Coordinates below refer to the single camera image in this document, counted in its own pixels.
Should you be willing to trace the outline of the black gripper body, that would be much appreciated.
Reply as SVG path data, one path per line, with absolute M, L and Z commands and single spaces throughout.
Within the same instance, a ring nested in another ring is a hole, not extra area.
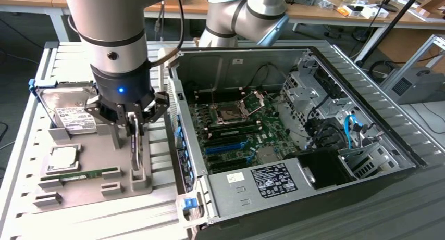
M 91 67 L 96 80 L 98 96 L 114 103 L 134 103 L 130 110 L 138 117 L 139 100 L 154 88 L 150 84 L 149 63 L 143 63 L 135 70 L 126 73 L 108 73 Z

